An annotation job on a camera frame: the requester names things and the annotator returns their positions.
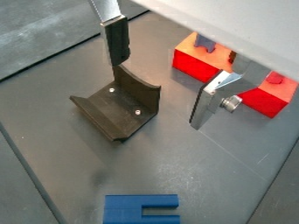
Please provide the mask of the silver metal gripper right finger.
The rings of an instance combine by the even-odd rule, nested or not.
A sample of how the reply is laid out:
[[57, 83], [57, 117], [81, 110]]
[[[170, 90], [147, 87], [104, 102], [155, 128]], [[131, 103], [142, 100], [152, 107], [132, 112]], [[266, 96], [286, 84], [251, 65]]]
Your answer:
[[238, 94], [256, 88], [270, 73], [270, 68], [238, 55], [232, 72], [220, 70], [200, 88], [191, 112], [191, 126], [198, 130], [219, 108], [232, 113], [242, 103]]

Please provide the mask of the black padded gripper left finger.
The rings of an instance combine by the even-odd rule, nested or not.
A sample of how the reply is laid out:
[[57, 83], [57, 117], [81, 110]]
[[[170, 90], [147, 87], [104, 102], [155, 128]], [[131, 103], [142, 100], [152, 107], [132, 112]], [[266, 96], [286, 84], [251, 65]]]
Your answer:
[[130, 57], [128, 21], [119, 9], [118, 0], [88, 0], [100, 24], [107, 43], [111, 66], [120, 65]]

